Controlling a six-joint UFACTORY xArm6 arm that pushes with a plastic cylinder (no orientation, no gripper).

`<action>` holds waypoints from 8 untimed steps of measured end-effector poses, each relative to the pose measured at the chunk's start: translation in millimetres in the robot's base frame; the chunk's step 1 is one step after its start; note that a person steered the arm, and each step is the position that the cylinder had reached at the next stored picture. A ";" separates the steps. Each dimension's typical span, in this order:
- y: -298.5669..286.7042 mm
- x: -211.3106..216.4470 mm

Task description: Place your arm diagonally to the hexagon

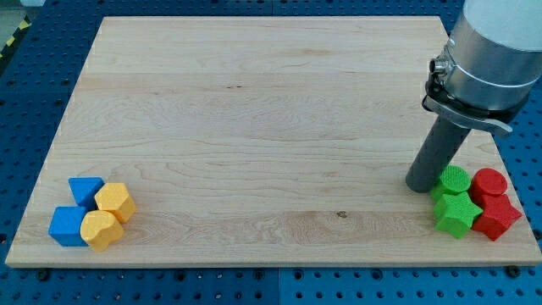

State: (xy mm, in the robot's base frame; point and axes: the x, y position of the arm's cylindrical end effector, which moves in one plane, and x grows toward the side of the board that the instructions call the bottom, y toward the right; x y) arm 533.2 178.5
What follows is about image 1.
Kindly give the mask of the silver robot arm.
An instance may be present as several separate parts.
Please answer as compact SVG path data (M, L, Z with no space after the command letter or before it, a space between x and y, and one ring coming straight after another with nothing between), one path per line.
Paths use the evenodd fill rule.
M541 0L467 0L429 64L423 106L434 129L508 136L541 77Z

